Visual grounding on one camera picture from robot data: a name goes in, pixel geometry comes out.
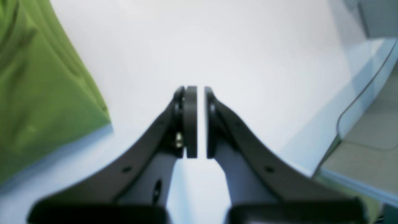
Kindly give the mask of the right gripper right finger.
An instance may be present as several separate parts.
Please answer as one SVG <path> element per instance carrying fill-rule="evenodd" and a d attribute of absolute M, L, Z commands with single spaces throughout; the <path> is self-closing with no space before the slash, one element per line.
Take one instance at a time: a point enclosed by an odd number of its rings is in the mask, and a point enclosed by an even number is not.
<path fill-rule="evenodd" d="M 226 224 L 365 224 L 362 201 L 304 176 L 205 87 L 206 150 L 225 173 Z"/>

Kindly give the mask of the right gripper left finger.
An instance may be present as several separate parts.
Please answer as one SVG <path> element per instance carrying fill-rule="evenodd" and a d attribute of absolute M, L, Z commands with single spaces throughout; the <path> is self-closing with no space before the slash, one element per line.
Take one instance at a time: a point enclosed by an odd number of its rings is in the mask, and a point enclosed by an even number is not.
<path fill-rule="evenodd" d="M 37 202 L 30 224 L 169 224 L 175 162 L 197 158 L 197 87 L 179 87 L 123 155 L 85 180 Z"/>

